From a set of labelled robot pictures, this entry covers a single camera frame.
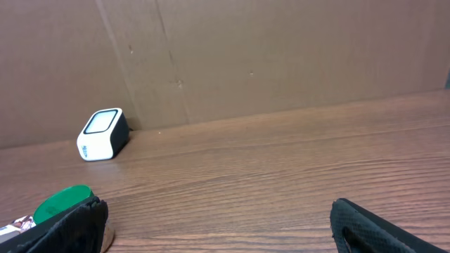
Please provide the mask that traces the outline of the green lid jar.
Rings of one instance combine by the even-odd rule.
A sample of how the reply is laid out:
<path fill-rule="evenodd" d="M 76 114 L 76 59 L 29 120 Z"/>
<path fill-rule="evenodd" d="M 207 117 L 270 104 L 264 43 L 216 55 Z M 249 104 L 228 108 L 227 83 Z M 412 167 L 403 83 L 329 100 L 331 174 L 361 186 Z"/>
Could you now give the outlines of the green lid jar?
<path fill-rule="evenodd" d="M 86 185 L 71 186 L 66 188 L 43 202 L 34 213 L 37 225 L 50 219 L 51 217 L 69 209 L 81 201 L 95 196 L 90 187 Z M 106 252 L 114 239 L 114 229 L 107 220 L 103 244 L 100 252 Z"/>

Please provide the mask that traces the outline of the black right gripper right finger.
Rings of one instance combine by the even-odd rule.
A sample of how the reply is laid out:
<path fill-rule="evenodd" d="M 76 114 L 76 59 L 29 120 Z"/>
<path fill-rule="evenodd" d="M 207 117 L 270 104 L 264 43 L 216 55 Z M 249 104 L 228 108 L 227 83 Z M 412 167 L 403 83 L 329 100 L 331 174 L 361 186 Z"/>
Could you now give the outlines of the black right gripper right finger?
<path fill-rule="evenodd" d="M 330 227 L 339 253 L 446 253 L 345 198 L 333 202 Z"/>

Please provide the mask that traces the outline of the brown bread pouch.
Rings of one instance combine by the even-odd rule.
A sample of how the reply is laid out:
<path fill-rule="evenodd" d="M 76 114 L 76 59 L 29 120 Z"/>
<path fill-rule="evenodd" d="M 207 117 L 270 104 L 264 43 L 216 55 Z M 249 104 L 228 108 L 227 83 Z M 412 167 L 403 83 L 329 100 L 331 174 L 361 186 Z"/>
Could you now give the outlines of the brown bread pouch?
<path fill-rule="evenodd" d="M 6 226 L 1 227 L 0 229 L 0 243 L 3 243 L 11 238 L 28 231 L 31 228 L 34 228 L 36 223 L 32 216 L 27 215 L 23 216 L 19 219 L 12 221 Z"/>

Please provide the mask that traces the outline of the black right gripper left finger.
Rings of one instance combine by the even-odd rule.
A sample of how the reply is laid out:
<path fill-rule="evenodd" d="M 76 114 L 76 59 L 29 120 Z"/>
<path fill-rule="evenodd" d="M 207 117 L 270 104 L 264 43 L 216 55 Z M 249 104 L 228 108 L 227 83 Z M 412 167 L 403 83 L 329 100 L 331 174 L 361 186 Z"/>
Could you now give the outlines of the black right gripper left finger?
<path fill-rule="evenodd" d="M 107 220 L 107 203 L 89 197 L 1 243 L 1 252 L 99 253 Z"/>

